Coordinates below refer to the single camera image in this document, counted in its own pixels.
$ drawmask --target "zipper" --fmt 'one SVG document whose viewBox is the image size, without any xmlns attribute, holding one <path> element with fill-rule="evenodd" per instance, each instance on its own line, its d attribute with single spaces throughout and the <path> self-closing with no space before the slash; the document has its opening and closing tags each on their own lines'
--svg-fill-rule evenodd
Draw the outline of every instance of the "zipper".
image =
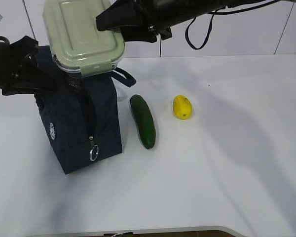
<svg viewBox="0 0 296 237">
<path fill-rule="evenodd" d="M 82 115 L 84 118 L 84 124 L 87 131 L 87 139 L 90 143 L 90 160 L 93 162 L 96 160 L 99 154 L 99 146 L 95 142 L 95 130 L 97 126 L 97 115 L 92 98 L 84 86 L 83 81 L 79 83 L 79 87 L 75 87 L 77 90 L 73 90 L 79 100 Z"/>
<path fill-rule="evenodd" d="M 94 108 L 92 98 L 85 88 L 83 82 L 81 82 L 81 90 L 78 93 L 80 97 L 80 104 L 84 117 L 84 124 L 86 126 L 88 141 L 90 142 L 91 149 L 94 148 L 95 144 L 95 130 L 97 125 L 97 116 Z"/>
</svg>

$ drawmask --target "navy blue bag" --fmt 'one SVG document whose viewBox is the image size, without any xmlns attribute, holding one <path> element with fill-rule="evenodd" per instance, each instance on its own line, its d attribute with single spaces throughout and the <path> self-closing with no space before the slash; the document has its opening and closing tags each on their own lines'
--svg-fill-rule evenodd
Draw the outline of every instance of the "navy blue bag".
<svg viewBox="0 0 296 237">
<path fill-rule="evenodd" d="M 111 77 L 131 87 L 135 79 L 110 72 L 75 79 L 39 48 L 38 67 L 56 82 L 53 93 L 35 95 L 50 144 L 65 174 L 122 152 L 116 89 Z"/>
</svg>

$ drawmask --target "food container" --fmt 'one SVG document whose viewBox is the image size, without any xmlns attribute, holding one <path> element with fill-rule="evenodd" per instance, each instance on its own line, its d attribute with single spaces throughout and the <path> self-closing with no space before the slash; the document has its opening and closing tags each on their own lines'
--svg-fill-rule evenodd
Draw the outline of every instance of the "food container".
<svg viewBox="0 0 296 237">
<path fill-rule="evenodd" d="M 43 18 L 54 62 L 75 77 L 114 70 L 125 41 L 119 31 L 98 31 L 95 18 L 109 0 L 46 0 Z"/>
</svg>

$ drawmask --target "bag handle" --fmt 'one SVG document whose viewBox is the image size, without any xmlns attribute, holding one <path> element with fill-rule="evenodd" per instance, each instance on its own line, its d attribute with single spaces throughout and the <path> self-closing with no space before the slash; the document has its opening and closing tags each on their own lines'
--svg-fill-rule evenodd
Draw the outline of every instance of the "bag handle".
<svg viewBox="0 0 296 237">
<path fill-rule="evenodd" d="M 116 68 L 115 71 L 116 72 L 108 72 L 108 75 L 127 87 L 132 87 L 136 84 L 135 78 L 125 70 L 121 68 Z"/>
</svg>

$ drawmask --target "white logo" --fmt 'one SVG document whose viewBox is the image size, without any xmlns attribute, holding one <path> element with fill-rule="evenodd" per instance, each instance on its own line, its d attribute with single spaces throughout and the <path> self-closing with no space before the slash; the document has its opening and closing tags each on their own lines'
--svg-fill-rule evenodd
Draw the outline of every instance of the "white logo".
<svg viewBox="0 0 296 237">
<path fill-rule="evenodd" d="M 50 133 L 50 138 L 54 141 L 56 138 L 56 131 L 52 123 L 50 123 L 50 126 L 49 126 L 49 133 Z"/>
</svg>

